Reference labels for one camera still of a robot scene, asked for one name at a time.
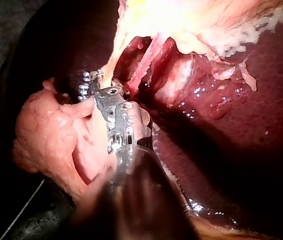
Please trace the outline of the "right arm instrument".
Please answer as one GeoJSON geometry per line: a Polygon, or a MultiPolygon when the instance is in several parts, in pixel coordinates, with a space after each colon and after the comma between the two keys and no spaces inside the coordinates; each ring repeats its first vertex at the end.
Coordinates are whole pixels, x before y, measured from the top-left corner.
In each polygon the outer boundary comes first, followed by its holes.
{"type": "Polygon", "coordinates": [[[154,155],[153,121],[140,105],[123,97],[121,87],[107,87],[93,92],[94,101],[106,121],[107,151],[116,157],[116,173],[125,173],[138,148],[154,155]]]}

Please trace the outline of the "right arm instrument jaw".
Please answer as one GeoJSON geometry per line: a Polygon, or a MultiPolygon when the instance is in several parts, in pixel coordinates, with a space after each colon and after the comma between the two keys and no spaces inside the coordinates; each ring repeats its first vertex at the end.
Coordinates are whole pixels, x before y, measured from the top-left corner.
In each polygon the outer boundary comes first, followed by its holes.
{"type": "Polygon", "coordinates": [[[129,97],[130,96],[130,91],[118,79],[112,79],[111,80],[111,86],[112,87],[120,87],[120,88],[122,88],[122,95],[124,97],[129,97]]]}
{"type": "Polygon", "coordinates": [[[95,70],[90,72],[91,91],[97,92],[101,89],[101,82],[104,78],[102,70],[95,70]]]}

